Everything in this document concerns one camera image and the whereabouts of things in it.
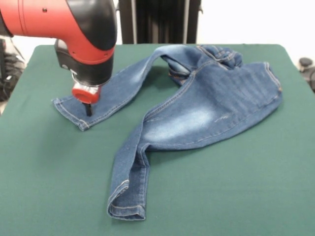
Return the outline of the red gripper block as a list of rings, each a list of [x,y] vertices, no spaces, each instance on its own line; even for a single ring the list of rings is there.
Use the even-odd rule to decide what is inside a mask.
[[[92,116],[92,106],[98,102],[100,97],[101,87],[90,87],[80,83],[75,83],[72,88],[72,95],[84,103],[86,115]]]

